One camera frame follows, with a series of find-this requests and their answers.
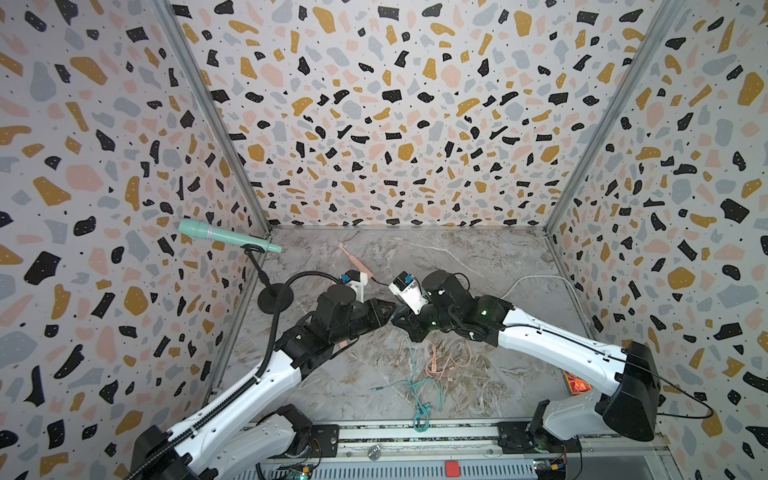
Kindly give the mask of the mint green microphone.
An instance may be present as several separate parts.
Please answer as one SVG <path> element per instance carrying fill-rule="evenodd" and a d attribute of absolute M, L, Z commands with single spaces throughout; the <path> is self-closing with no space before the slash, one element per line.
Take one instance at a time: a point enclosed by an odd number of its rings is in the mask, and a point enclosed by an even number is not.
<path fill-rule="evenodd" d="M 193 239 L 222 242 L 237 247 L 255 245 L 265 252 L 271 253 L 281 253 L 283 251 L 281 246 L 273 244 L 267 240 L 216 228 L 206 222 L 193 219 L 183 219 L 179 224 L 179 231 L 183 235 Z"/>

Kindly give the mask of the red smartphone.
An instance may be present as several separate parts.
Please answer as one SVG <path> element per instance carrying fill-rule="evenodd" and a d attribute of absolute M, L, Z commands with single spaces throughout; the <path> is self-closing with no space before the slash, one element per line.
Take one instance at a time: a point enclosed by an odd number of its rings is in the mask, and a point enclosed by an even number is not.
<path fill-rule="evenodd" d="M 588 382 L 578 378 L 570 372 L 565 371 L 564 376 L 568 391 L 571 395 L 582 395 L 589 393 L 592 390 L 592 386 Z"/>

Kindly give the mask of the red button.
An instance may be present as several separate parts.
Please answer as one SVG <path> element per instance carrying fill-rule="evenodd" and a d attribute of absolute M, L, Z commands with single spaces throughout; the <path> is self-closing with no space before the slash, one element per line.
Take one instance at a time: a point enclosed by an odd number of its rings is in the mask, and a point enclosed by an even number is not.
<path fill-rule="evenodd" d="M 444 474 L 446 478 L 460 478 L 461 467 L 458 461 L 446 461 L 444 463 Z"/>

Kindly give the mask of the metal base rail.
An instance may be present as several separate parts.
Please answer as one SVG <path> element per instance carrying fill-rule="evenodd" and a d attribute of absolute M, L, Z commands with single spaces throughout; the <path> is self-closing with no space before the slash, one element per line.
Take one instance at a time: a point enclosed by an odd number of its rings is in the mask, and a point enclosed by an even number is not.
<path fill-rule="evenodd" d="M 532 436 L 531 419 L 439 420 L 417 432 L 400 421 L 313 425 L 298 455 L 251 463 L 225 479 L 677 479 L 659 436 L 615 433 L 560 441 Z M 460 478 L 444 463 L 458 461 Z"/>

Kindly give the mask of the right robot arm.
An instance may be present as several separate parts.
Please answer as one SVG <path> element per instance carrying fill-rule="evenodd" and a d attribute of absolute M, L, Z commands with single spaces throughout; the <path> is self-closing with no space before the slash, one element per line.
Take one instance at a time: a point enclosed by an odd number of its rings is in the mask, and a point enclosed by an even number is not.
<path fill-rule="evenodd" d="M 533 356 L 590 385 L 585 394 L 541 401 L 528 427 L 532 436 L 560 441 L 608 433 L 640 442 L 654 438 L 661 390 L 668 381 L 647 346 L 630 342 L 620 347 L 579 336 L 501 298 L 474 296 L 444 270 L 423 281 L 403 272 L 389 289 L 405 305 L 392 322 L 413 342 L 431 331 L 453 332 Z"/>

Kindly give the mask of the pink toothbrush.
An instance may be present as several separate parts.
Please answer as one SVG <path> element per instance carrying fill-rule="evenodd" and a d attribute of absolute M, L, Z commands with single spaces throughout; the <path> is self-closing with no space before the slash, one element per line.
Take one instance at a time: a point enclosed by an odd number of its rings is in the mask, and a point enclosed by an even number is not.
<path fill-rule="evenodd" d="M 361 260 L 349 252 L 343 243 L 339 243 L 338 248 L 347 256 L 349 261 L 356 267 L 357 270 L 359 270 L 361 273 L 365 273 L 369 280 L 374 279 L 373 272 Z"/>

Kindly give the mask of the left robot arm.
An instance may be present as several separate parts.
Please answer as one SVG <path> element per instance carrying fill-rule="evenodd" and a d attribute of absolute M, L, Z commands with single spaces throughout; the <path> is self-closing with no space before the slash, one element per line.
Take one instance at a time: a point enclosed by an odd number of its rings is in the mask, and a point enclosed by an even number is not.
<path fill-rule="evenodd" d="M 253 429 L 247 424 L 405 309 L 379 298 L 360 300 L 347 277 L 333 280 L 314 310 L 283 333 L 270 332 L 259 365 L 223 394 L 166 431 L 157 426 L 145 430 L 134 443 L 129 478 L 225 479 L 262 459 L 300 454 L 312 424 L 295 407 L 275 410 Z"/>

